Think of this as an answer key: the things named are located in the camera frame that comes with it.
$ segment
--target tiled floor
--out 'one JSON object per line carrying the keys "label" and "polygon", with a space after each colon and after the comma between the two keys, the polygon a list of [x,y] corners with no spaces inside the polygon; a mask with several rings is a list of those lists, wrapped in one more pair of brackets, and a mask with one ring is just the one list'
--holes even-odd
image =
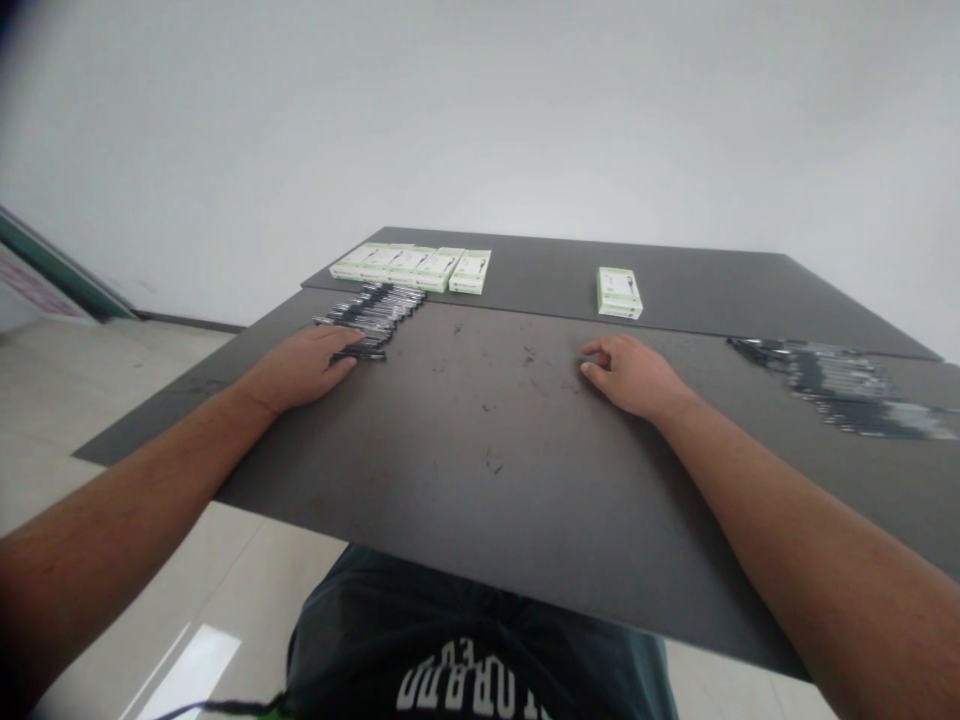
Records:
{"label": "tiled floor", "polygon": [[[230,337],[131,321],[41,322],[0,336],[0,534],[94,477],[100,468],[70,453]],[[214,697],[269,699],[283,685],[300,605],[343,547],[212,504],[42,709],[49,717],[136,720],[184,677],[184,692],[207,682]],[[196,654],[201,646],[220,653],[222,675],[192,671],[190,661],[209,657]],[[834,717],[805,683],[678,643],[668,643],[668,655],[683,720]]]}

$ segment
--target table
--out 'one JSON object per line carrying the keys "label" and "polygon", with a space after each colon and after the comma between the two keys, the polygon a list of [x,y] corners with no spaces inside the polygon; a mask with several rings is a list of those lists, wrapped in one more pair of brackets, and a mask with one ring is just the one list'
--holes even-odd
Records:
{"label": "table", "polygon": [[[883,318],[781,253],[581,242],[383,228],[364,242],[492,250],[483,295],[430,293],[434,302],[598,320],[597,268],[629,268],[643,299],[638,320],[607,323],[722,335],[787,338],[940,360]],[[324,268],[303,287],[355,292]]]}
{"label": "table", "polygon": [[[77,455],[125,457],[343,297],[301,290]],[[217,499],[806,677],[665,441],[580,377],[577,348],[625,330],[598,320],[427,303],[386,363],[361,364],[282,417]],[[841,433],[722,337],[628,331],[758,440],[960,579],[960,443]],[[960,405],[956,366],[880,362],[912,399]]]}

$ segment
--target green and white box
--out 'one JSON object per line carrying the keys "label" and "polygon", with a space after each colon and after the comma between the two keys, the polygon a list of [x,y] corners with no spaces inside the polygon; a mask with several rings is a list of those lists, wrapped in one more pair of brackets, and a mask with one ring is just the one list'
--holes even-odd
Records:
{"label": "green and white box", "polygon": [[364,243],[332,265],[330,267],[330,274],[338,280],[362,280],[363,277],[360,275],[361,266],[377,250],[385,247],[387,247],[387,245],[383,243]]}
{"label": "green and white box", "polygon": [[436,248],[408,247],[399,257],[387,266],[387,280],[397,285],[416,287],[414,271],[422,266],[435,252]]}
{"label": "green and white box", "polygon": [[600,268],[597,271],[597,305],[601,315],[636,320],[643,312],[640,289],[633,270]]}
{"label": "green and white box", "polygon": [[464,250],[460,262],[457,263],[457,269],[450,276],[450,290],[473,295],[481,294],[489,266],[489,250]]}
{"label": "green and white box", "polygon": [[413,275],[421,290],[446,292],[447,281],[453,275],[463,248],[440,248],[417,268]]}
{"label": "green and white box", "polygon": [[389,282],[390,264],[407,249],[404,245],[384,245],[360,266],[360,277],[368,282]]}

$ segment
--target pile of pens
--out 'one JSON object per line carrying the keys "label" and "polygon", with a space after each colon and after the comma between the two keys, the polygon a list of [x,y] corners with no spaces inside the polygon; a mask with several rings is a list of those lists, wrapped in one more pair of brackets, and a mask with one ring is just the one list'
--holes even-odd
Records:
{"label": "pile of pens", "polygon": [[362,330],[366,337],[348,345],[334,359],[386,360],[383,346],[393,337],[397,323],[413,315],[427,294],[422,290],[391,283],[364,283],[363,290],[346,302],[337,303],[324,317],[315,317],[315,325],[342,325]]}
{"label": "pile of pens", "polygon": [[727,338],[741,355],[783,373],[794,394],[812,402],[823,422],[865,437],[957,440],[943,413],[960,410],[905,402],[887,372],[849,348],[799,340]]}

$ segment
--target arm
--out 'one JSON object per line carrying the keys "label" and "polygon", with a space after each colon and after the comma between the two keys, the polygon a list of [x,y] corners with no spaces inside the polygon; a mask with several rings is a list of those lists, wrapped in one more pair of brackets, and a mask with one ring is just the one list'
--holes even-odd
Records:
{"label": "arm", "polygon": [[841,717],[960,717],[960,586],[707,405],[628,336],[589,380],[650,420]]}
{"label": "arm", "polygon": [[120,615],[284,410],[329,392],[363,334],[312,328],[126,460],[0,540],[0,620],[32,706]]}

